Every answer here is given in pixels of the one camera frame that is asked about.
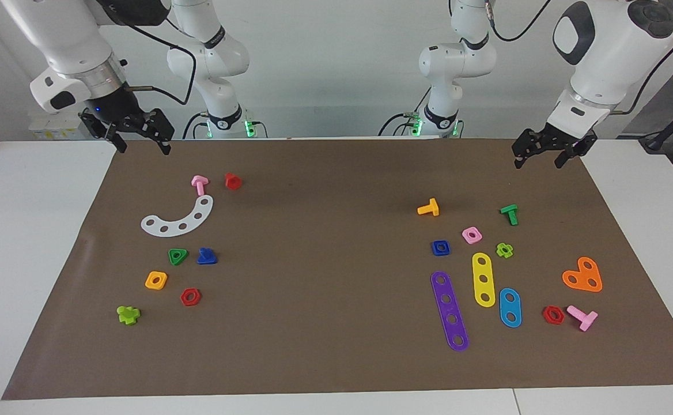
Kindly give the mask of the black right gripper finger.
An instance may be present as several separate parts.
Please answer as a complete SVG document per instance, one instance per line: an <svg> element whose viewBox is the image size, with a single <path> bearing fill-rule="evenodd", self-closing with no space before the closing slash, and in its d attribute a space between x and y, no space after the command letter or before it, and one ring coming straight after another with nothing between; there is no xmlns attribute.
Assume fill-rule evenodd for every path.
<svg viewBox="0 0 673 415"><path fill-rule="evenodd" d="M159 108L142 113L139 134L153 140L163 155L167 156L170 154L170 141L174 135L174 128L165 113Z"/></svg>
<svg viewBox="0 0 673 415"><path fill-rule="evenodd" d="M81 112L80 120L94 139L103 139L109 142L119 153L126 151L127 144L120 134L118 134L115 124L111 123L109 126L106 126L99 118L88 112Z"/></svg>

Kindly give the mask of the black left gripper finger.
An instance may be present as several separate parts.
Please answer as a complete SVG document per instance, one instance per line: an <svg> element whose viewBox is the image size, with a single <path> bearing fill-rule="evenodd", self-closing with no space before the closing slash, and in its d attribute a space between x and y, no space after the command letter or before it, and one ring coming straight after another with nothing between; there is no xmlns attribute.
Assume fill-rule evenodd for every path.
<svg viewBox="0 0 673 415"><path fill-rule="evenodd" d="M584 157L597 140L597 134L586 134L575 144L565 144L563 151L555 158L555 167L561 169L568 160L575 157Z"/></svg>
<svg viewBox="0 0 673 415"><path fill-rule="evenodd" d="M544 138L544 134L534 130L524 130L519 134L518 139L512 144L516 169L521 169L529 158L546 152Z"/></svg>

